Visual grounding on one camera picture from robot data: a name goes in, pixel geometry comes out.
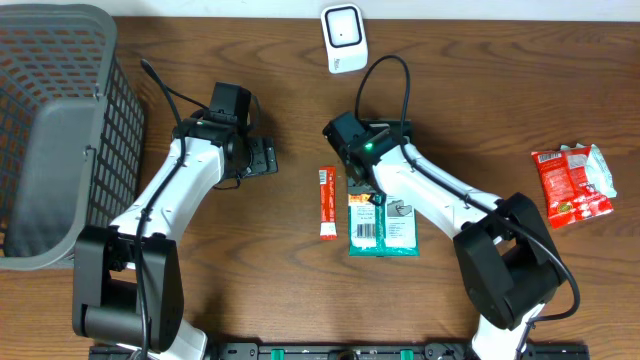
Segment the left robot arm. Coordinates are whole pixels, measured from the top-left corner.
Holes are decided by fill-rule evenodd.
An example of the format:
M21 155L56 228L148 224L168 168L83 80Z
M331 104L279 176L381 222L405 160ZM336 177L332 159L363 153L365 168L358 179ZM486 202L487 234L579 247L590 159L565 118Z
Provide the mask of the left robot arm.
M227 179L277 172L272 138L187 118L161 168L107 226L87 225L74 249L72 328L137 359L202 359L206 333L184 318L178 246L205 196Z

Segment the red snack bag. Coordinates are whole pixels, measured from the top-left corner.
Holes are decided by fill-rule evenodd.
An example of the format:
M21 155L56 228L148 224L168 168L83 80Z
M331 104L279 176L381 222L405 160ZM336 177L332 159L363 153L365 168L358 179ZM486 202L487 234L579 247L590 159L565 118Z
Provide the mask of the red snack bag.
M554 229L608 215L611 199L593 190L581 170L570 170L564 151L531 153L546 199L547 217Z

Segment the dark green packet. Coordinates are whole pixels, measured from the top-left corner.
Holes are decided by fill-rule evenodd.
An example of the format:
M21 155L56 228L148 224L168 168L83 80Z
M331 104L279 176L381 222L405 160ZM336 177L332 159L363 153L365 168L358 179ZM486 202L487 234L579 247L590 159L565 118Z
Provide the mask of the dark green packet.
M352 257L420 255L416 211L395 196L384 205L348 205L348 238Z

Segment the red packet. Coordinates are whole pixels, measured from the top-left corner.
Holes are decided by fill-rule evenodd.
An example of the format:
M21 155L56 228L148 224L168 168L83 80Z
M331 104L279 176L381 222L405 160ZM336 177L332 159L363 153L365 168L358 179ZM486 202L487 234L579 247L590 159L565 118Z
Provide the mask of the red packet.
M319 169L321 223L320 239L324 241L336 240L336 168L324 166Z

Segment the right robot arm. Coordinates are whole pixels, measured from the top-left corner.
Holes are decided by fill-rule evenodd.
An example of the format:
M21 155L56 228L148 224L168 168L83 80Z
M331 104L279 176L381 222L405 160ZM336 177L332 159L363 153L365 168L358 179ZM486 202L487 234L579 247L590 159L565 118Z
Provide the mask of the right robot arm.
M425 159L390 130L363 128L327 140L347 173L404 200L453 242L480 318L470 353L519 359L542 310L570 277L534 203L480 191Z

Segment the light green wipes pack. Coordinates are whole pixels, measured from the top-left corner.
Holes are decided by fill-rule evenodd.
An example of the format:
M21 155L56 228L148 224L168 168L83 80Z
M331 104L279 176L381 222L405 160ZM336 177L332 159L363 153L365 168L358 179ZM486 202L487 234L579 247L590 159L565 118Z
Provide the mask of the light green wipes pack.
M567 155L569 169L583 171L587 184L593 190L608 198L617 196L612 174L600 149L595 144L585 146L577 143L574 147L561 145L560 150Z

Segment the orange tissue pack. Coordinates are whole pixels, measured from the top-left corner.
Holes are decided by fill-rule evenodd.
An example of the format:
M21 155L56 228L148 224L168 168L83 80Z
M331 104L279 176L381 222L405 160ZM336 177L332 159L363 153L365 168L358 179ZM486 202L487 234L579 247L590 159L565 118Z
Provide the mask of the orange tissue pack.
M371 193L363 193L363 194L349 194L348 195L348 205L349 206L360 206L360 205L376 205L376 196Z

